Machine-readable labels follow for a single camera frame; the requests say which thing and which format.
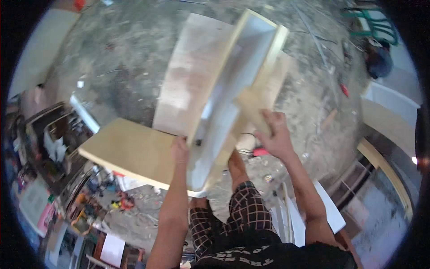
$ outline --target paper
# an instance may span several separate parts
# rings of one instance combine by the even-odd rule
[[[103,248],[101,249],[100,259],[120,268],[125,245],[126,242],[121,238],[116,237],[113,234],[107,234]]]

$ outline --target plywood board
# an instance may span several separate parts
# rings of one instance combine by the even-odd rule
[[[174,136],[118,118],[79,147],[85,158],[152,186],[168,189]]]
[[[279,52],[275,65],[264,88],[264,98],[262,99],[262,102],[264,103],[265,108],[273,108],[285,78],[288,75],[291,75],[290,73],[293,72],[293,70],[297,70],[296,66],[296,59],[284,52]],[[254,131],[255,126],[252,123],[247,123],[241,130],[242,133],[254,133]],[[250,151],[255,147],[255,142],[256,140],[253,136],[242,134],[238,138],[236,148]]]
[[[216,64],[234,26],[191,13],[167,67],[153,128],[177,136],[188,135],[196,117],[197,102],[219,66]]]
[[[252,92],[249,87],[246,87],[235,101],[240,106],[240,110],[246,119],[251,122],[257,130],[270,137],[271,131],[269,126],[260,113],[260,110],[268,108],[265,106],[263,100],[264,96],[261,96],[258,92]]]
[[[400,178],[397,176],[396,172],[392,169],[390,164],[384,157],[375,149],[375,147],[363,138],[357,146],[357,149],[366,157],[369,162],[378,169],[379,167],[385,173],[387,178],[393,184],[394,189],[399,195],[400,201],[405,209],[405,217],[411,221],[412,219],[412,203],[409,198],[408,193],[406,192],[405,186],[403,185]]]

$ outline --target concrete floor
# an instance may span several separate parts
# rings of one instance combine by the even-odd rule
[[[111,6],[95,2],[83,11],[54,63],[46,83],[46,91],[56,94],[57,101],[68,100],[72,92],[84,101],[94,118],[104,126],[116,117],[151,126],[164,74],[181,32],[182,24],[193,12],[234,24],[245,8],[286,26],[290,35],[283,51],[297,59],[294,76],[286,78],[274,109],[287,115],[295,151],[313,180],[330,184],[356,156],[359,127],[359,94],[366,87],[368,77],[363,55],[353,47],[353,65],[349,75],[350,97],[336,88],[340,103],[339,113],[319,136],[316,126],[335,107],[328,74],[311,36],[290,1],[242,0],[202,1],[205,5],[178,1],[128,0],[114,1]],[[339,9],[343,1],[299,1],[299,9],[309,18],[312,30],[336,44],[321,41],[327,62],[335,66],[335,85],[343,70],[342,38],[348,38],[347,29],[339,24]],[[315,9],[324,12],[323,16]],[[77,81],[83,80],[83,88]],[[287,176],[285,168],[274,157],[263,156],[246,160],[251,180],[270,198],[271,190]],[[264,175],[275,180],[266,183]],[[162,203],[165,191],[156,198],[153,189],[143,186],[131,191],[137,195],[137,208],[147,210],[154,217],[158,211],[155,202]],[[226,172],[208,197],[214,214],[227,218],[227,204],[231,195],[230,176]],[[157,229],[147,228],[129,217],[107,216],[113,232],[130,244],[145,247],[147,253]]]

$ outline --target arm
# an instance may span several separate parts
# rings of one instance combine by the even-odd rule
[[[262,111],[272,130],[272,137],[256,132],[255,135],[273,156],[279,158],[287,168],[294,188],[297,205],[306,214],[305,243],[322,242],[338,246],[333,231],[327,222],[326,207],[316,192],[306,170],[294,152],[284,113]]]
[[[172,156],[175,160],[173,179],[160,209],[158,233],[148,258],[148,269],[179,267],[184,239],[188,232],[188,148],[184,137],[174,140]]]

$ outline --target white wall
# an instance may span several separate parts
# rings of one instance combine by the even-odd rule
[[[18,61],[9,98],[44,83],[64,38],[80,14],[49,9],[31,34]]]
[[[374,19],[385,18],[385,15],[379,11],[370,11],[369,14]],[[360,22],[364,29],[369,28],[364,19],[360,19]],[[397,46],[391,46],[390,49],[391,58],[393,60],[393,70],[388,77],[379,78],[376,82],[403,94],[415,103],[421,105],[422,96],[414,63],[399,32],[397,29],[395,29],[395,31],[397,32],[399,44]],[[391,36],[382,32],[378,32],[378,37],[387,40],[393,39]]]

